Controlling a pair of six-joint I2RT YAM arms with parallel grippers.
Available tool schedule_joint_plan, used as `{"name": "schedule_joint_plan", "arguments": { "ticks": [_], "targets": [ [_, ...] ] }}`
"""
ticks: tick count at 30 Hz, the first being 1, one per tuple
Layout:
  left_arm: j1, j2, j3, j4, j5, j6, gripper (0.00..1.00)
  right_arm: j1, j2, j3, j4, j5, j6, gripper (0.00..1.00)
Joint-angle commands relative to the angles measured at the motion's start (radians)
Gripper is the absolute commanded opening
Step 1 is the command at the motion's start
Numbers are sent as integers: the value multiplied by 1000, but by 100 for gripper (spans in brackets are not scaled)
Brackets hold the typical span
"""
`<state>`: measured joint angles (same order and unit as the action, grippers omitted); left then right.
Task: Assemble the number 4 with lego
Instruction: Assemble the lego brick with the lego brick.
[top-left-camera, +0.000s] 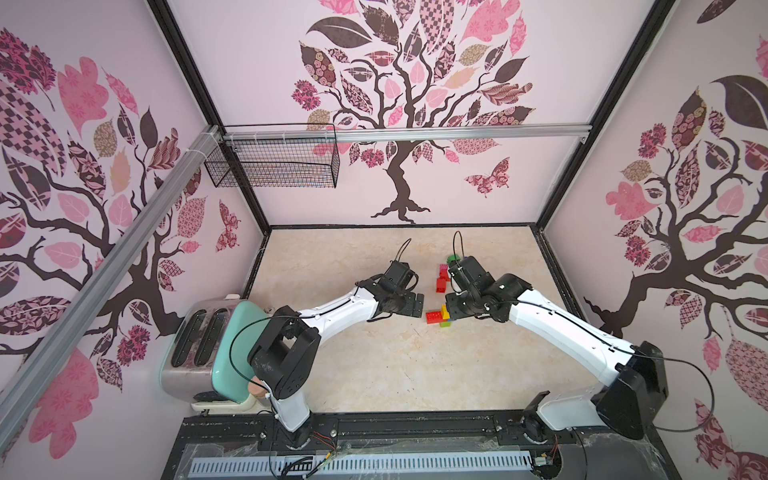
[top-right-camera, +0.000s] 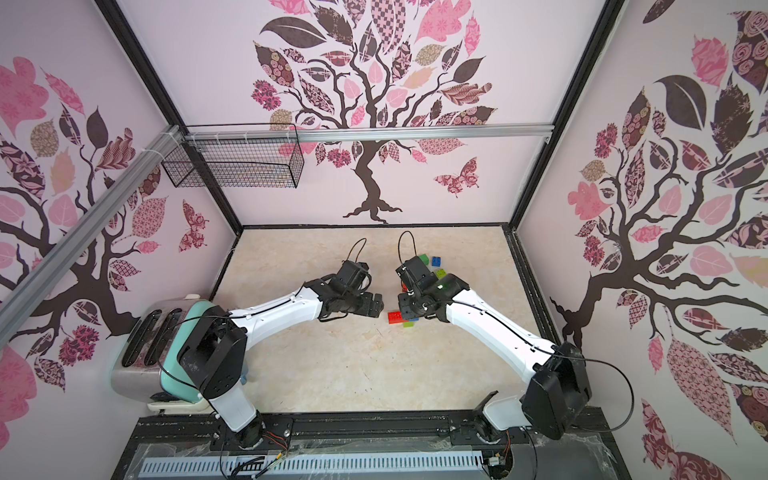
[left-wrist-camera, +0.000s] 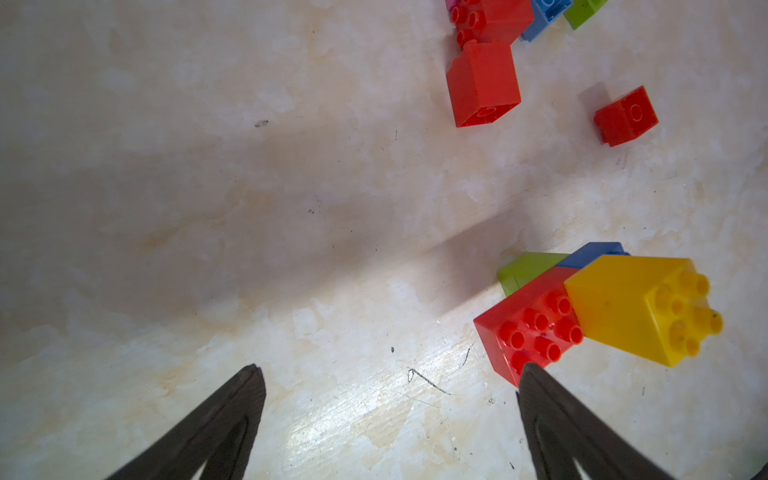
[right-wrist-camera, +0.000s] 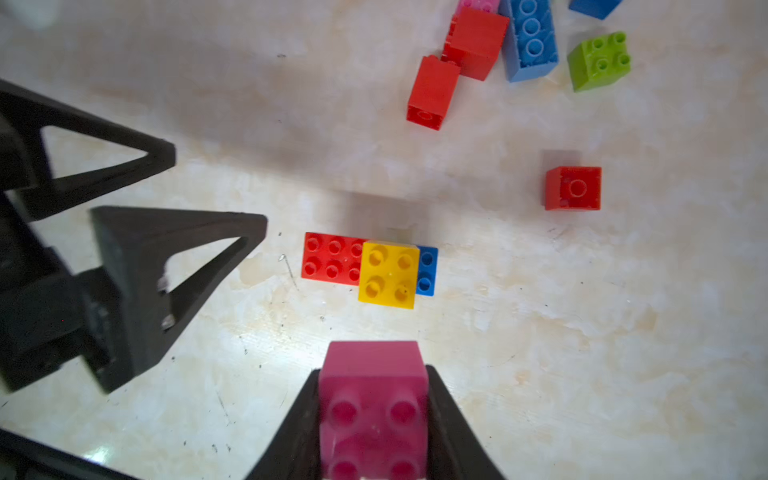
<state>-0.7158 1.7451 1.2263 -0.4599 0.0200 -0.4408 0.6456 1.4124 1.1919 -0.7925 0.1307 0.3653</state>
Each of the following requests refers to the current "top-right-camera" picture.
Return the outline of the long red lego brick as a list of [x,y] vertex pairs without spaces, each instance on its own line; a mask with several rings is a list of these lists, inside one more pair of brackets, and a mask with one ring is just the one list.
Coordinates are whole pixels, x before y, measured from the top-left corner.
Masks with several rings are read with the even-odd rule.
[[402,314],[399,311],[388,312],[387,320],[388,320],[388,323],[391,325],[402,324],[405,322],[405,320],[402,317]]

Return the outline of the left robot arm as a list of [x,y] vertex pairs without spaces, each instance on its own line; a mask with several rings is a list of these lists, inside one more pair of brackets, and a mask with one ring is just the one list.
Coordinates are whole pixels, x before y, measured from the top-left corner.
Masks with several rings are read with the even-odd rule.
[[178,351],[172,357],[238,445],[253,448],[265,436],[266,426],[241,382],[246,353],[305,322],[379,317],[383,297],[369,291],[371,282],[366,263],[345,260],[338,272],[307,281],[276,300],[231,311],[209,306],[202,315],[187,319],[189,328],[179,328],[174,340]]

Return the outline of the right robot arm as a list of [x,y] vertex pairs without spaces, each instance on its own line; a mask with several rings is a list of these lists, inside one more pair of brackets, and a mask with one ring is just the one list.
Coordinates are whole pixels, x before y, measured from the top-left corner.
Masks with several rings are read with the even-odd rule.
[[557,345],[504,316],[454,274],[442,277],[421,258],[396,273],[406,290],[398,295],[405,320],[435,318],[459,327],[499,356],[523,381],[521,395],[489,393],[473,410],[478,436],[495,441],[510,428],[530,427],[561,439],[591,399],[586,359],[571,343]]

